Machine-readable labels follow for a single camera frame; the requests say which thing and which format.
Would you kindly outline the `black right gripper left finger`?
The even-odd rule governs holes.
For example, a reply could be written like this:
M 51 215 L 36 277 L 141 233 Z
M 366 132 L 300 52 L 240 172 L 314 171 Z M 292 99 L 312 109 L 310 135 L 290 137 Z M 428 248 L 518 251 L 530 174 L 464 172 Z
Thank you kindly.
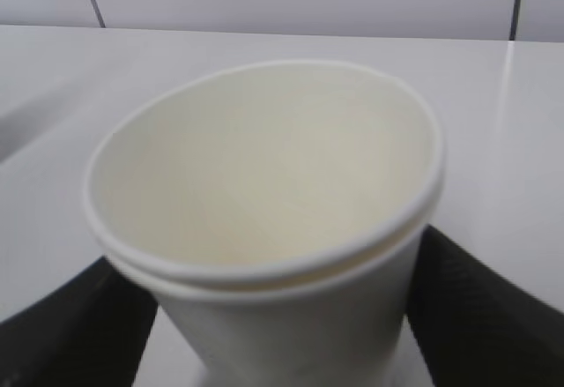
M 1 323 L 1 384 L 131 386 L 157 309 L 100 258 Z

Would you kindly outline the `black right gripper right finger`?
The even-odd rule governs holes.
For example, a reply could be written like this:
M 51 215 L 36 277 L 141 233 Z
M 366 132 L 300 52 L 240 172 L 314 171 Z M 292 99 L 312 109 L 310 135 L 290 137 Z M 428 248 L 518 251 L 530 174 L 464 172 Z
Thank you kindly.
M 407 319 L 436 386 L 561 386 L 563 315 L 434 227 L 421 238 Z

